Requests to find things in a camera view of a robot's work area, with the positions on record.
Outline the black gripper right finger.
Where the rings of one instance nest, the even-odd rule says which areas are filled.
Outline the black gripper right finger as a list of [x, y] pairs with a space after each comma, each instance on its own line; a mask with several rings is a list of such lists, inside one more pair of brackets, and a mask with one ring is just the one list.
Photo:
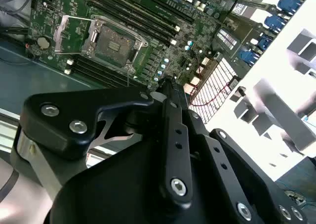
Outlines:
[[200, 202], [214, 224], [305, 224], [307, 217], [221, 129], [208, 132], [172, 83], [172, 190], [190, 207], [197, 176]]

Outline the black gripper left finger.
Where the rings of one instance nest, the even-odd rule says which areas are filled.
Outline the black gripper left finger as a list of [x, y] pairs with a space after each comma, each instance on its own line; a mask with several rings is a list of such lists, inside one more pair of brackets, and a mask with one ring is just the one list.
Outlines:
[[172, 83], [30, 96], [20, 118], [19, 155], [53, 202], [74, 176], [140, 142], [160, 148], [160, 191], [172, 190]]

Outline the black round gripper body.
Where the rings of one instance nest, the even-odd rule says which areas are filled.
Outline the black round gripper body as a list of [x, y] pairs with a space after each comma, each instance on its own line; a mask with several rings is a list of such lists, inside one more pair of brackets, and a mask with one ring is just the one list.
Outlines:
[[205, 149], [208, 137], [190, 144], [201, 159], [191, 158], [193, 199], [188, 209], [162, 196], [159, 146], [140, 142], [71, 178], [50, 211], [52, 224], [236, 224], [238, 212], [224, 194]]

